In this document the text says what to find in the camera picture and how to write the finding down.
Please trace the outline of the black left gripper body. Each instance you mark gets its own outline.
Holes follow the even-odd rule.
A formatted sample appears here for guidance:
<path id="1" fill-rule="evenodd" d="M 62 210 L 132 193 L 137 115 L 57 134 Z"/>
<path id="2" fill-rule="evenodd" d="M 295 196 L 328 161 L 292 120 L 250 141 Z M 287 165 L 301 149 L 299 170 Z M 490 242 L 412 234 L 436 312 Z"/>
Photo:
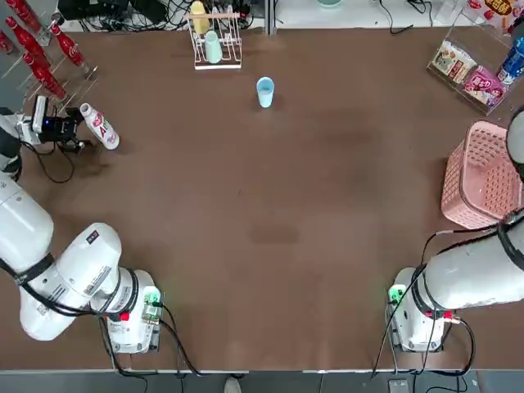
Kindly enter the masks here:
<path id="1" fill-rule="evenodd" d="M 43 142 L 75 141 L 77 126 L 72 117 L 47 116 L 43 119 Z"/>

